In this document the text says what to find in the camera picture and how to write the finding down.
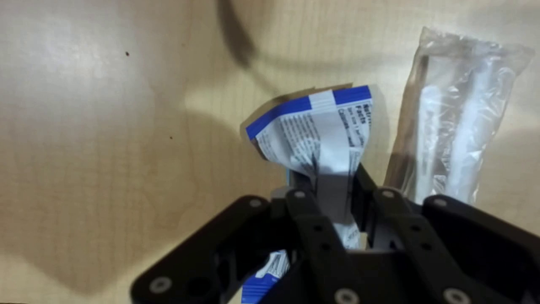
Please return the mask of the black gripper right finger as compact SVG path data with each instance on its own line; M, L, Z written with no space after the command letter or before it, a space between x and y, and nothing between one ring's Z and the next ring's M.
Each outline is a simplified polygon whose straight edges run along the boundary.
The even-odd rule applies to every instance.
M417 204L353 177L369 248L353 257L369 304L540 304L540 237L451 196Z

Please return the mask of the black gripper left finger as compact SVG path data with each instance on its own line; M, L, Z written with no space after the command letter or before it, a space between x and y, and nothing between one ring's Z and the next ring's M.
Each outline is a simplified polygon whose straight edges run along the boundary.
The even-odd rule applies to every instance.
M227 304L282 252L284 277L262 304L357 304L362 286L352 255L325 216L309 177L296 174L272 199L242 196L144 270L132 304Z

